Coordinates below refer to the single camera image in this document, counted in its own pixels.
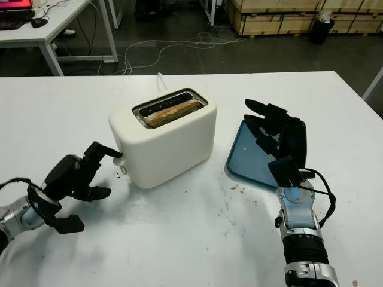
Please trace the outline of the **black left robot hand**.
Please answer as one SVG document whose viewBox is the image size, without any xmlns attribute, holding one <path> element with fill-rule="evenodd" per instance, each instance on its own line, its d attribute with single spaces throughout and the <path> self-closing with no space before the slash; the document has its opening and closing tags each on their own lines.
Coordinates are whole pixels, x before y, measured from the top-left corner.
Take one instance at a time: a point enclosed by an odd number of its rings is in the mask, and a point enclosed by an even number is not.
<svg viewBox="0 0 383 287">
<path fill-rule="evenodd" d="M 94 186 L 90 183 L 101 167 L 104 156 L 121 158 L 122 153 L 94 141 L 84 152 L 83 157 L 68 154 L 51 170 L 41 186 L 44 194 L 54 201 L 66 196 L 91 202 L 107 198 L 111 189 Z"/>
</svg>

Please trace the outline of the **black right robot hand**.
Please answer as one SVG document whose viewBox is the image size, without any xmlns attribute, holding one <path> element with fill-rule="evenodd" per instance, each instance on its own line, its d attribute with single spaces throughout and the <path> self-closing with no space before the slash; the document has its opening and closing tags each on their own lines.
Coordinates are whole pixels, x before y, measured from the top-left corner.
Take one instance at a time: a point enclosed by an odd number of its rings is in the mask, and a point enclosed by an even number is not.
<svg viewBox="0 0 383 287">
<path fill-rule="evenodd" d="M 273 104 L 246 99 L 245 105 L 257 115 L 244 115 L 244 122 L 256 144 L 275 160 L 268 168 L 280 187 L 296 187 L 305 181 L 299 171 L 307 157 L 306 125 L 287 110 Z"/>
</svg>

